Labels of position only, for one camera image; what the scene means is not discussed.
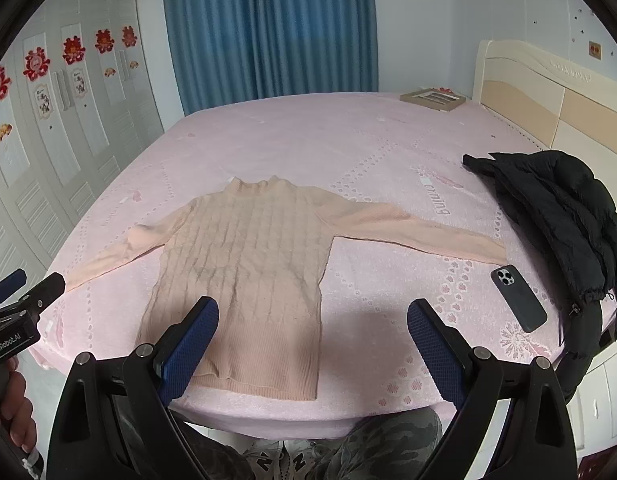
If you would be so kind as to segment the person's left hand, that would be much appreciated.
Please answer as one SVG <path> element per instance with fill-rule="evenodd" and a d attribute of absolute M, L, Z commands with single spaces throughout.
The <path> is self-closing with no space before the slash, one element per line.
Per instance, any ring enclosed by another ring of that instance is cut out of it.
<path fill-rule="evenodd" d="M 11 358 L 6 367 L 9 380 L 2 404 L 0 404 L 0 424 L 2 420 L 10 422 L 10 439 L 15 446 L 25 453 L 31 453 L 36 447 L 37 429 L 33 419 L 33 404 L 25 396 L 26 380 L 18 371 L 19 360 Z"/>

